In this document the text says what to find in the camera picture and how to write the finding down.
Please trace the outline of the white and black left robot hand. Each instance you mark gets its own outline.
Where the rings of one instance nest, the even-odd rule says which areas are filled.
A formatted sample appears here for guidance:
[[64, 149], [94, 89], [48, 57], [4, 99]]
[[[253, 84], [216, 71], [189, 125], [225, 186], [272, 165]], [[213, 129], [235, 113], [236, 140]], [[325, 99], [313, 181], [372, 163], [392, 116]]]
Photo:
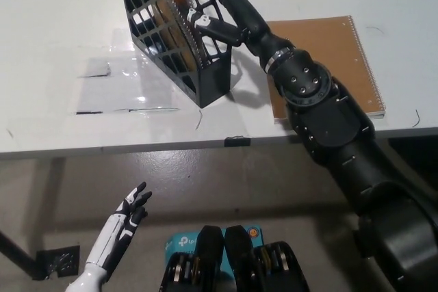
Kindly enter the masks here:
[[140, 183], [108, 217], [86, 260], [87, 264], [105, 270], [108, 278], [125, 254], [140, 222], [148, 215], [144, 205], [152, 192], [143, 192], [145, 188], [146, 182]]

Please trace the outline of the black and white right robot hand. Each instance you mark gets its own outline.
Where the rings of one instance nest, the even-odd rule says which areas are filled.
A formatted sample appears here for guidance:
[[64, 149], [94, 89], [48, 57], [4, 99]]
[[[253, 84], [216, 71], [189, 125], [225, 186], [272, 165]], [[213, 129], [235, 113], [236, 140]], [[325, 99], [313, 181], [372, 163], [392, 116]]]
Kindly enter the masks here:
[[281, 49], [292, 50], [293, 44], [274, 35], [267, 22], [249, 0], [218, 0], [229, 12], [237, 27], [246, 37], [243, 43], [247, 49], [259, 58], [264, 68], [270, 58]]

